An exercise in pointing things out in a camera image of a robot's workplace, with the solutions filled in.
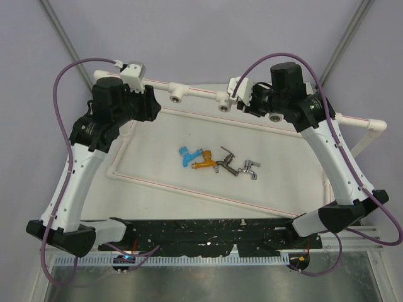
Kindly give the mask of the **white PVC pipe frame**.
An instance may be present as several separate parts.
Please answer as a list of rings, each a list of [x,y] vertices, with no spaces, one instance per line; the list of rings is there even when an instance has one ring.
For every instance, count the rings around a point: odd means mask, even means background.
[[[217,159],[220,142],[259,160],[263,170],[255,180],[247,180],[248,169],[234,177],[224,169],[215,174],[206,167],[183,167],[173,155],[176,147],[203,146]],[[284,123],[260,125],[172,108],[163,108],[153,125],[124,127],[106,176],[283,218],[329,204],[334,197],[307,142]]]

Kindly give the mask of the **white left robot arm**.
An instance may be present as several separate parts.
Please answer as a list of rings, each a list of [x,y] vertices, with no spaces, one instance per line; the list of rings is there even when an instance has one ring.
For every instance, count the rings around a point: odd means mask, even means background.
[[[28,222],[26,232],[78,258],[106,243],[130,249],[135,241],[132,223],[115,217],[83,221],[81,213],[95,173],[120,128],[130,121],[152,122],[160,110],[151,85],[136,92],[117,77],[98,79],[88,111],[73,124],[57,190],[41,218]]]

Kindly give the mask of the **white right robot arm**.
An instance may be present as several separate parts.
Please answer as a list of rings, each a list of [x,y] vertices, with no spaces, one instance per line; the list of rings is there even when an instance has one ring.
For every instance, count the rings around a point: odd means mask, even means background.
[[[309,235],[338,233],[389,200],[387,192],[375,189],[363,175],[345,146],[335,112],[319,93],[307,94],[301,66],[294,62],[271,67],[271,84],[236,78],[237,109],[257,117],[283,115],[286,122],[309,144],[329,179],[334,201],[294,218],[285,233],[286,243],[299,248]]]

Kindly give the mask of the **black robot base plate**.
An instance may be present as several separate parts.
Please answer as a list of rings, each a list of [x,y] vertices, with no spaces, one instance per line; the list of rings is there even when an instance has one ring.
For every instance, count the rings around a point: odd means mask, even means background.
[[[288,218],[130,220],[129,234],[112,246],[162,257],[241,257],[278,255],[281,250],[321,249],[318,233],[298,237]]]

